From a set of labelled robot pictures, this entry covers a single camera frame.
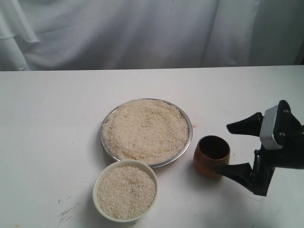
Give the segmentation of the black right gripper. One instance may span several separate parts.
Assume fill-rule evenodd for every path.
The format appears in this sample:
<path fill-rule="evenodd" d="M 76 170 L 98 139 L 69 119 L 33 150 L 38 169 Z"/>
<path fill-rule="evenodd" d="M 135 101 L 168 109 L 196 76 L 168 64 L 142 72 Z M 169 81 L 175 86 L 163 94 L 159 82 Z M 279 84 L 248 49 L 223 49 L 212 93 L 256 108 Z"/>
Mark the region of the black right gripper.
<path fill-rule="evenodd" d="M 231 134 L 259 137 L 262 121 L 262 113 L 255 113 L 244 120 L 227 124 L 227 130 Z M 261 144 L 261 148 L 255 151 L 253 169 L 247 162 L 215 165 L 214 171 L 251 190 L 255 195 L 266 196 L 276 168 L 304 168 L 304 125 L 292 113 L 290 127 L 286 142 L 280 150 L 267 150 Z"/>

